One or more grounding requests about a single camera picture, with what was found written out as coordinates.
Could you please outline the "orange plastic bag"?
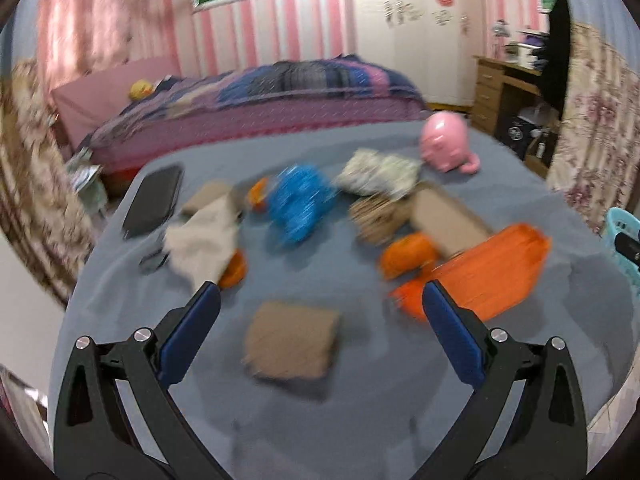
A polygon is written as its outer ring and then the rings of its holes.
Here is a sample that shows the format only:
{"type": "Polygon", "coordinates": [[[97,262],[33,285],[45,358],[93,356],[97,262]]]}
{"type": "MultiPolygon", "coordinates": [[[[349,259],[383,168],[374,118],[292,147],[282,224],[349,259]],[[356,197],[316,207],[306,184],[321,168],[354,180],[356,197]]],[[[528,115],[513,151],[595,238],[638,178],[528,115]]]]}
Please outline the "orange plastic bag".
{"type": "Polygon", "coordinates": [[[489,321],[530,295],[551,246],[552,239],[533,226],[512,224],[482,244],[398,286],[390,296],[402,312],[424,322],[424,286],[438,281],[459,307],[489,321]]]}

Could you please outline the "orange mandarin fruit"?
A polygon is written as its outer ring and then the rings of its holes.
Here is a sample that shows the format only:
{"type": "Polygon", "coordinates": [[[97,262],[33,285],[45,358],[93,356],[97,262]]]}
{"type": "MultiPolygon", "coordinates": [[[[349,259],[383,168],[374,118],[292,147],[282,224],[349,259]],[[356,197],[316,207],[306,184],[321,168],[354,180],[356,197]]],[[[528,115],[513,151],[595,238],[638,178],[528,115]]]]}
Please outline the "orange mandarin fruit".
{"type": "Polygon", "coordinates": [[[433,242],[424,234],[414,232],[386,247],[378,267],[382,277],[390,281],[424,266],[432,268],[438,259],[439,252],[433,242]]]}

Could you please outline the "brown cardboard piece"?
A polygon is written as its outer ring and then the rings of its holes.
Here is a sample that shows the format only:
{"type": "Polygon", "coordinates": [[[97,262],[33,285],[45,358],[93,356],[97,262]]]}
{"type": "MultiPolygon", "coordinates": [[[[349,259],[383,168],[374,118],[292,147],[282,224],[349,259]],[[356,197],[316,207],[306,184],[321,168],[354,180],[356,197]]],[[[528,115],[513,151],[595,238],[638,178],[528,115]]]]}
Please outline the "brown cardboard piece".
{"type": "Polygon", "coordinates": [[[244,338],[244,364],[274,380],[316,380],[332,361],[340,314],[334,310],[265,302],[244,338]]]}

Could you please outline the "dark brown wrapper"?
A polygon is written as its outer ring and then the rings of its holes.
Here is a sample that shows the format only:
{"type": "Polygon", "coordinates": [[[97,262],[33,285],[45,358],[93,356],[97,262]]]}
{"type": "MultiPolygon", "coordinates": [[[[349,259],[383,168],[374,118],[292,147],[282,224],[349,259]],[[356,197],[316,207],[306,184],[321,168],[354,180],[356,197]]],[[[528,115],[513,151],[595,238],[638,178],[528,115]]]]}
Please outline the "dark brown wrapper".
{"type": "Polygon", "coordinates": [[[409,221],[411,200],[391,200],[385,195],[376,194],[356,200],[348,213],[356,226],[358,240],[381,245],[391,240],[409,221]]]}

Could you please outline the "blue plastic bag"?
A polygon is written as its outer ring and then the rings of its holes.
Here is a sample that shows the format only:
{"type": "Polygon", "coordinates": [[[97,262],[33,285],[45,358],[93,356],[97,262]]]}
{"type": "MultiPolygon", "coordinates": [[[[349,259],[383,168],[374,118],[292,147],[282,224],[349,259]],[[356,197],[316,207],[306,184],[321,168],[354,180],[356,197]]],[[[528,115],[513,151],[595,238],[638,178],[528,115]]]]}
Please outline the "blue plastic bag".
{"type": "Polygon", "coordinates": [[[331,211],[335,188],[314,165],[284,168],[267,193],[267,211],[282,243],[303,243],[331,211]]]}

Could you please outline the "floral curtain right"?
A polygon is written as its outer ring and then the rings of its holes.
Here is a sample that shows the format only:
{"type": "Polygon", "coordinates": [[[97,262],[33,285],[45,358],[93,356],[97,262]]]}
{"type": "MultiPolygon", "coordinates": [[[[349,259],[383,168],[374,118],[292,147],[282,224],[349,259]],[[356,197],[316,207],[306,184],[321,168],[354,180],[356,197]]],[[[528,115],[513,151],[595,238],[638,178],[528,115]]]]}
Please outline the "floral curtain right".
{"type": "Polygon", "coordinates": [[[593,232],[639,174],[639,26],[623,0],[568,0],[570,62],[547,177],[593,232]]]}

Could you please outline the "floral curtain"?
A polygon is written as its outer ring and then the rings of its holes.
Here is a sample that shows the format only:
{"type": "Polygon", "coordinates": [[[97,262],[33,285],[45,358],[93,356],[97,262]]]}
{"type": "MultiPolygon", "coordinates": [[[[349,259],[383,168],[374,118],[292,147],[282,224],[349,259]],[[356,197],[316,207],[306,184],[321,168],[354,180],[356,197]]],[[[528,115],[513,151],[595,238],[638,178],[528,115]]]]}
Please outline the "floral curtain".
{"type": "Polygon", "coordinates": [[[593,232],[639,174],[639,26],[623,0],[568,0],[570,62],[547,177],[593,232]]]}
{"type": "Polygon", "coordinates": [[[94,235],[50,129],[32,58],[1,78],[1,229],[36,282],[66,306],[94,235]]]}

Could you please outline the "tan phone case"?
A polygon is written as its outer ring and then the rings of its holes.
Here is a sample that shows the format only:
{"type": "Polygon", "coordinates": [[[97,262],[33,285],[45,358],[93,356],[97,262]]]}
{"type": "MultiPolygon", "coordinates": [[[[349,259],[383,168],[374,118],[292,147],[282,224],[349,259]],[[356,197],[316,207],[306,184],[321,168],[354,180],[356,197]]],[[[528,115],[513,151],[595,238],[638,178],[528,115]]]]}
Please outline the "tan phone case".
{"type": "Polygon", "coordinates": [[[445,260],[486,242],[494,234],[484,220],[438,186],[420,183],[410,205],[410,226],[425,235],[445,260]]]}

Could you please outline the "grey blanket on table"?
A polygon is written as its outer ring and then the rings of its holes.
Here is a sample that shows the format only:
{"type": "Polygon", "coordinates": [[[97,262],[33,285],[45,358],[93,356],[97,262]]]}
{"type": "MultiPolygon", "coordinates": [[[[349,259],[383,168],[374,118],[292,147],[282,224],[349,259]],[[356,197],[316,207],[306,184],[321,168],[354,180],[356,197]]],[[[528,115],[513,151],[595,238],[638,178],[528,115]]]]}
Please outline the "grey blanket on table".
{"type": "MultiPolygon", "coordinates": [[[[248,188],[260,177],[311,164],[332,180],[357,148],[420,158],[422,122],[333,128],[205,144],[147,164],[130,186],[78,278],[51,370],[49,422],[73,343],[81,335],[118,341],[192,296],[168,263],[149,274],[140,260],[160,234],[124,240],[122,222],[149,172],[181,165],[179,205],[204,183],[248,188]]],[[[526,222],[552,238],[544,272],[528,298],[489,322],[514,339],[566,343],[590,421],[631,371],[639,341],[639,304],[600,237],[551,193],[511,151],[470,131],[480,172],[463,177],[423,167],[498,232],[526,222]]],[[[438,445],[472,389],[458,381],[431,327],[398,312],[378,274],[377,247],[358,243],[349,200],[336,199],[311,237],[281,245],[261,214],[243,219],[248,272],[222,294],[222,311],[179,385],[169,392],[192,429],[237,479],[408,479],[438,445]],[[254,312],[283,301],[341,314],[329,377],[299,388],[262,382],[244,365],[254,312]]]]}

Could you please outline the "pink pig mug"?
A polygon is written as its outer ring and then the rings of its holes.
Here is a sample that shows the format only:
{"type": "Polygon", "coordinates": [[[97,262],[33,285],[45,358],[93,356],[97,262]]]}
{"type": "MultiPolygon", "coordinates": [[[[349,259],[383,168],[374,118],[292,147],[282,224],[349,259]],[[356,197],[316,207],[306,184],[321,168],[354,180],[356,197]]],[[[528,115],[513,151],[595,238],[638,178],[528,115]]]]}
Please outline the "pink pig mug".
{"type": "Polygon", "coordinates": [[[480,170],[480,158],[469,146],[468,124],[457,113],[431,114],[424,122],[419,145],[421,158],[439,172],[477,174],[480,170]]]}

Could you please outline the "wooden desk with drawers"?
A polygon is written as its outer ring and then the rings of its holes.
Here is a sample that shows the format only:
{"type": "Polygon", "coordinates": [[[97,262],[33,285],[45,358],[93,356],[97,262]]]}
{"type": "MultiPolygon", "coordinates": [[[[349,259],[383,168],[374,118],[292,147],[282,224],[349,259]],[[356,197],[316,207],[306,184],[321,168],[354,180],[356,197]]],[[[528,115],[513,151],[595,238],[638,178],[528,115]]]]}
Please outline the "wooden desk with drawers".
{"type": "Polygon", "coordinates": [[[560,118],[538,88],[541,72],[481,55],[473,58],[476,81],[470,122],[474,129],[498,136],[501,128],[527,107],[542,111],[545,126],[560,118]]]}

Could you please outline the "desk lamp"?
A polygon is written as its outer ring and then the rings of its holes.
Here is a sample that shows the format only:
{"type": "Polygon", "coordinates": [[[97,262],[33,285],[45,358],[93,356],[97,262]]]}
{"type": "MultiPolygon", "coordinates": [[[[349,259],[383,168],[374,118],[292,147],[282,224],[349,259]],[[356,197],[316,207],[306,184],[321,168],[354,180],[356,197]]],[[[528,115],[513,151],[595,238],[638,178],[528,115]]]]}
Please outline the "desk lamp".
{"type": "Polygon", "coordinates": [[[511,37],[508,23],[503,18],[498,18],[491,26],[491,33],[494,37],[494,53],[492,56],[497,60],[501,60],[503,58],[504,45],[511,37]]]}

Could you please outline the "bed with striped quilt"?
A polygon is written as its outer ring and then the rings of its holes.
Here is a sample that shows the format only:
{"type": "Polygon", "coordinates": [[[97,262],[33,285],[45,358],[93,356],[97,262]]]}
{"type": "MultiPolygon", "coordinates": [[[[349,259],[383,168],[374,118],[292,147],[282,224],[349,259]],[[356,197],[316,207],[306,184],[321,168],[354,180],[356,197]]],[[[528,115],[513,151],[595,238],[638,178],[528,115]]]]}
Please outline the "bed with striped quilt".
{"type": "Polygon", "coordinates": [[[153,159],[190,146],[273,134],[422,118],[422,94],[405,75],[357,55],[280,61],[204,78],[167,76],[137,102],[151,58],[82,77],[53,90],[70,144],[88,148],[106,174],[131,177],[153,159]]]}

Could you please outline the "yellow duck plush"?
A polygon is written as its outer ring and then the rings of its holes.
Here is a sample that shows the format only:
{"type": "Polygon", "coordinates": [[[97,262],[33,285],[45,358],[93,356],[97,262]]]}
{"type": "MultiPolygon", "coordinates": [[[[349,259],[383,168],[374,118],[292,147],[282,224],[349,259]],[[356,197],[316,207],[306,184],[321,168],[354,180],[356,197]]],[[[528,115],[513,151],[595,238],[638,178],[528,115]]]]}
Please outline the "yellow duck plush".
{"type": "Polygon", "coordinates": [[[128,92],[128,96],[131,102],[138,102],[147,98],[154,92],[154,84],[145,79],[139,79],[135,81],[128,92]]]}

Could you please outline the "pink window curtain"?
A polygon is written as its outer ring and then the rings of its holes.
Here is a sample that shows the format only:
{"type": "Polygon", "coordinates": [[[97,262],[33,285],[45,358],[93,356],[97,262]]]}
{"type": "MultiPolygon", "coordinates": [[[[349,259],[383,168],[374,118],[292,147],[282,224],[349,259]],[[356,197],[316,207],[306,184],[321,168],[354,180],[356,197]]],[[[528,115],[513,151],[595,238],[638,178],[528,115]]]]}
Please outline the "pink window curtain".
{"type": "Polygon", "coordinates": [[[177,55],[171,0],[40,0],[37,62],[47,92],[131,61],[177,55]]]}

